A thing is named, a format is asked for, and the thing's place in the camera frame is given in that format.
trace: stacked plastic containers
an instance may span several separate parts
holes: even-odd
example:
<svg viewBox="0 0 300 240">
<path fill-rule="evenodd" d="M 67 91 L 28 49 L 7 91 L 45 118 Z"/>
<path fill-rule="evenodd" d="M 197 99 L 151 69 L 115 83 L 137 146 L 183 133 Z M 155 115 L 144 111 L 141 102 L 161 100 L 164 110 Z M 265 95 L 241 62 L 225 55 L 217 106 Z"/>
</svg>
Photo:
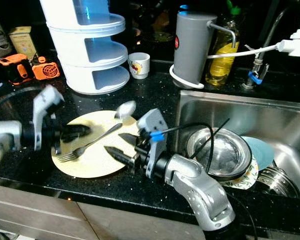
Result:
<svg viewBox="0 0 300 240">
<path fill-rule="evenodd" d="M 108 0 L 40 0 L 68 86 L 81 94 L 107 94 L 122 88 L 127 48 L 111 40 L 125 19 L 109 13 Z"/>
</svg>

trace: countertop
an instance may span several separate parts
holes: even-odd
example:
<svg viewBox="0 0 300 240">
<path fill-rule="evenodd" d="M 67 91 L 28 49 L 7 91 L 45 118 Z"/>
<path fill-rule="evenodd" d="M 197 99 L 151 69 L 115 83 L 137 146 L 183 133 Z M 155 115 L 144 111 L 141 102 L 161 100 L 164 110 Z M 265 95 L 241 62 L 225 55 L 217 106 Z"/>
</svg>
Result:
<svg viewBox="0 0 300 240">
<path fill-rule="evenodd" d="M 55 112 L 56 117 L 63 124 L 90 112 L 115 110 L 121 103 L 135 100 L 137 108 L 133 116 L 136 119 L 150 109 L 159 108 L 168 126 L 172 127 L 176 121 L 180 88 L 173 84 L 169 74 L 160 72 L 161 64 L 152 64 L 152 69 L 156 69 L 156 73 L 150 74 L 144 80 L 131 78 L 123 88 L 109 94 L 94 96 L 78 94 L 67 86 L 64 77 L 59 77 L 49 81 L 27 82 L 19 87 L 4 83 L 0 87 L 0 97 L 19 88 L 52 84 L 65 100 L 65 104 Z M 263 86 L 244 91 L 241 88 L 241 83 L 245 78 L 244 73 L 244 69 L 236 69 L 224 87 L 217 89 L 207 85 L 203 91 L 300 102 L 300 76 L 291 77 L 287 74 L 273 73 L 275 77 L 269 77 L 269 81 Z M 0 106 L 0 120 L 30 121 L 32 100 L 36 94 L 37 92 L 32 92 L 16 96 L 4 103 Z M 170 136 L 169 146 L 172 145 L 172 140 Z M 23 148 L 19 152 L 8 153 L 0 164 L 0 185 L 61 199 L 70 198 L 72 201 L 197 224 L 187 201 L 172 187 L 163 184 L 161 180 L 148 179 L 141 173 L 134 175 L 125 168 L 105 177 L 75 178 L 55 167 L 49 148 L 39 152 Z M 252 228 L 246 210 L 253 217 L 260 237 L 265 230 L 300 235 L 300 199 L 228 187 L 225 189 L 229 195 L 235 197 L 229 197 L 229 200 L 238 220 L 246 227 L 247 233 L 251 233 Z"/>
</svg>

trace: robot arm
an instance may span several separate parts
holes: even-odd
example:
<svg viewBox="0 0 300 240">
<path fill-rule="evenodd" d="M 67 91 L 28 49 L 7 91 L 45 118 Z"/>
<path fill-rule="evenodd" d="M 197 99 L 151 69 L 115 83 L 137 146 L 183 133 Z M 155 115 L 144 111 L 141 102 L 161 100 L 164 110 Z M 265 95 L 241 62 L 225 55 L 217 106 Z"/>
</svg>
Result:
<svg viewBox="0 0 300 240">
<path fill-rule="evenodd" d="M 44 117 L 64 101 L 62 95 L 51 85 L 43 89 L 33 100 L 33 120 L 29 126 L 19 121 L 0 121 L 0 161 L 5 153 L 18 151 L 25 139 L 31 139 L 30 146 L 38 151 L 42 147 Z"/>
<path fill-rule="evenodd" d="M 143 139 L 139 144 L 136 136 L 134 139 L 133 135 L 127 133 L 120 135 L 128 143 L 136 144 L 136 156 L 129 157 L 120 149 L 106 146 L 108 153 L 130 167 L 140 166 L 150 179 L 154 176 L 164 179 L 166 184 L 185 197 L 207 240 L 244 239 L 223 187 L 206 173 L 199 162 L 167 152 L 166 134 L 161 135 L 161 139 L 151 135 L 152 131 L 168 128 L 160 111 L 150 110 L 140 118 L 137 126 L 141 136 L 152 136 L 147 143 Z"/>
<path fill-rule="evenodd" d="M 174 154 L 164 181 L 187 200 L 203 231 L 222 229 L 235 219 L 225 190 L 199 162 Z"/>
</svg>

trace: kitchen sink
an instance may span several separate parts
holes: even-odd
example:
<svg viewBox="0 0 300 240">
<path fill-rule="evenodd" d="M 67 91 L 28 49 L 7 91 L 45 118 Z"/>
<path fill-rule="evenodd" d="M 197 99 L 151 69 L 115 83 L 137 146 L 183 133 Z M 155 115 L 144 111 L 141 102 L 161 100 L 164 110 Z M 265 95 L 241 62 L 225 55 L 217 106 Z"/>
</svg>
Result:
<svg viewBox="0 0 300 240">
<path fill-rule="evenodd" d="M 230 118 L 224 128 L 269 143 L 276 165 L 300 190 L 300 103 L 182 90 L 176 117 L 177 125 L 204 122 L 216 128 Z M 197 129 L 180 130 L 174 150 L 184 153 Z"/>
</svg>

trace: cabinet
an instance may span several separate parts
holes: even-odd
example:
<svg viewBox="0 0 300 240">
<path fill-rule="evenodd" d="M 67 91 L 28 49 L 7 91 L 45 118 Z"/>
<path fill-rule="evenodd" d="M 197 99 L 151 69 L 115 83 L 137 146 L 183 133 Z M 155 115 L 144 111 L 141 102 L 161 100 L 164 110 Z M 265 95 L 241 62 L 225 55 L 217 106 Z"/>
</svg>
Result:
<svg viewBox="0 0 300 240">
<path fill-rule="evenodd" d="M 204 240 L 197 225 L 0 186 L 0 229 L 38 240 Z"/>
<path fill-rule="evenodd" d="M 78 203 L 101 240 L 204 240 L 199 226 Z"/>
<path fill-rule="evenodd" d="M 0 186 L 0 229 L 39 240 L 97 240 L 78 204 Z"/>
</svg>

